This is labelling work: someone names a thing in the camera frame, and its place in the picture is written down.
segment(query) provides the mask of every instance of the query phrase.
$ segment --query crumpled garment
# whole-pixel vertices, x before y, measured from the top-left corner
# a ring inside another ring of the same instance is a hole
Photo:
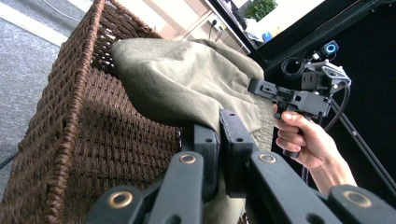
[[[114,43],[111,50],[117,75],[143,116],[178,127],[199,123],[220,136],[219,111],[231,110],[259,149],[271,149],[272,102],[248,92],[252,78],[263,79],[249,57],[207,40],[134,38]],[[212,213],[204,213],[204,223],[236,223],[243,209],[242,199],[220,190],[205,205]]]

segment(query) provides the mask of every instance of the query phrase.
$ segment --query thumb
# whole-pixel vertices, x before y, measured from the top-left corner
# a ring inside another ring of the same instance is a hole
[[[309,135],[317,134],[318,127],[314,122],[304,118],[303,115],[297,114],[295,112],[284,112],[282,113],[282,119],[286,123],[292,126],[300,128],[304,133]]]

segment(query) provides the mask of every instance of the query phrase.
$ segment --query brown wicker basket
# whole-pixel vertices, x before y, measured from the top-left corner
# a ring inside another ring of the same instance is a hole
[[[139,115],[111,44],[161,38],[116,1],[97,0],[59,52],[19,144],[0,223],[81,223],[105,190],[146,188],[178,152],[177,128]]]

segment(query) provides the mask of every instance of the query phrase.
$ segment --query forearm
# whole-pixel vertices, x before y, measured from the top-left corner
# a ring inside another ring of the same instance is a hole
[[[343,159],[325,163],[310,170],[310,173],[321,193],[329,194],[330,189],[336,185],[357,186],[347,162]]]

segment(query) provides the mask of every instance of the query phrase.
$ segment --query beige cloth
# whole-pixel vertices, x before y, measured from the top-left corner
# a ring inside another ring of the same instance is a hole
[[[262,69],[250,58],[207,40],[147,38],[121,40],[113,44],[112,54],[128,97],[145,117],[173,126],[200,123],[219,134],[219,111],[231,110],[258,147],[270,150],[272,102],[248,92],[251,78],[263,79]],[[236,223],[243,208],[243,200],[220,190],[205,205],[211,211],[205,212],[205,223]]]

